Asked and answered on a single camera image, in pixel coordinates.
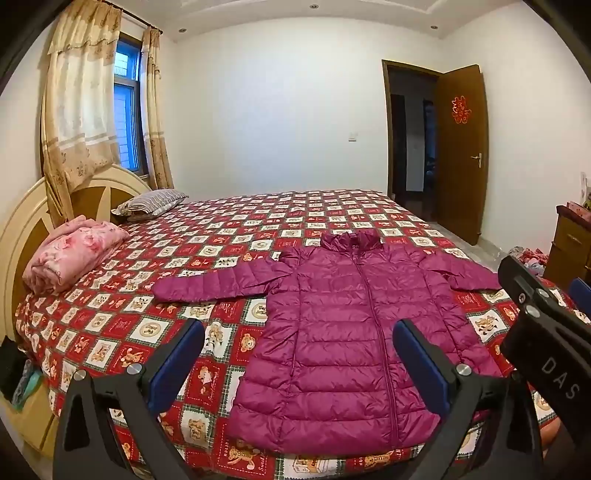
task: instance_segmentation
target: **purple puffer jacket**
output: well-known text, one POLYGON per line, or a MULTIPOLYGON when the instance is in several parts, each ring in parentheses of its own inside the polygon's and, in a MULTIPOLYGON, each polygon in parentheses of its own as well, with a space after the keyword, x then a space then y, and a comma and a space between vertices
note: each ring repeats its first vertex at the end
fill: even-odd
POLYGON ((163 278, 159 301, 268 294, 268 320, 242 376, 228 433, 258 448, 302 455, 368 455, 425 442, 429 413, 392 346, 392 327, 412 319, 454 364, 500 375, 451 288, 500 288, 470 260, 375 231, 325 234, 320 247, 279 261, 242 262, 187 278, 163 278))

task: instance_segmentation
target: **red paper cutout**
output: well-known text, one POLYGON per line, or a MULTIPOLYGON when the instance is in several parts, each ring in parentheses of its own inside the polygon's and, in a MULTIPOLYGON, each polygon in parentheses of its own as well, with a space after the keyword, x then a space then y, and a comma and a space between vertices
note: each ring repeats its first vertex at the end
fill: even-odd
POLYGON ((461 97, 456 97, 455 100, 452 100, 453 108, 452 108, 452 117, 456 121, 457 124, 466 124, 468 123, 468 119, 472 114, 472 110, 469 110, 466 107, 466 97, 463 95, 461 97))

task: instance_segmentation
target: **nightstand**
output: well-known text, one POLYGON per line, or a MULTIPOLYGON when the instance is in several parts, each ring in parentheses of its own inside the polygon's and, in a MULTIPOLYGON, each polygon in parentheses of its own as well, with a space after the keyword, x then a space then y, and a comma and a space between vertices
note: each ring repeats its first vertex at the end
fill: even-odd
POLYGON ((591 223, 563 205, 556 207, 558 224, 544 278, 563 290, 577 277, 591 283, 591 223))

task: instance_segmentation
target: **striped pillowcase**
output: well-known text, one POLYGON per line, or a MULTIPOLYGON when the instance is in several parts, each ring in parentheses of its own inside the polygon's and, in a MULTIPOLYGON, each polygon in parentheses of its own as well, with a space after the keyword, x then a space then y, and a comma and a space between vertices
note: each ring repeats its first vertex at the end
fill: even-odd
POLYGON ((153 211, 152 213, 142 213, 140 215, 137 215, 136 213, 134 213, 133 215, 130 215, 129 217, 127 217, 127 221, 128 222, 145 222, 146 220, 153 220, 155 218, 158 218, 160 215, 165 214, 169 210, 172 210, 179 203, 182 203, 183 200, 184 199, 178 199, 173 202, 170 202, 168 205, 164 205, 163 207, 160 207, 159 209, 153 211))
POLYGON ((132 216, 153 214, 156 210, 174 203, 181 203, 188 195, 173 189, 153 190, 123 202, 116 209, 111 210, 114 215, 132 216))

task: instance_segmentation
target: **wooden headboard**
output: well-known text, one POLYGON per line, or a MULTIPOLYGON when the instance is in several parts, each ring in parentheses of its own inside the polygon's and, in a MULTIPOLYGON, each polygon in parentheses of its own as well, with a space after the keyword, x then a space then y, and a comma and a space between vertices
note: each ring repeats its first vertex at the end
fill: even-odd
MULTIPOLYGON (((72 193, 74 214, 99 221, 114 220, 111 209, 149 190, 135 174, 120 166, 110 166, 72 193)), ((14 312, 28 293, 22 273, 53 229, 45 180, 41 179, 16 206, 0 235, 0 341, 5 335, 15 338, 14 312)))

